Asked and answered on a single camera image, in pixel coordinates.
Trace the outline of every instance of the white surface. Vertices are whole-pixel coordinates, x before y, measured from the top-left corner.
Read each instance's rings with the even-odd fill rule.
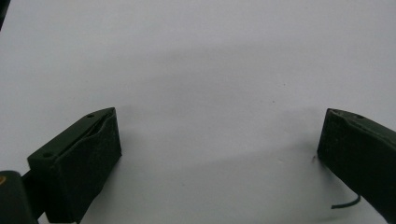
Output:
[[[82,224],[385,223],[330,210],[355,195],[312,158],[328,107],[396,129],[395,21],[394,1],[12,0],[0,169],[115,106],[123,157]]]

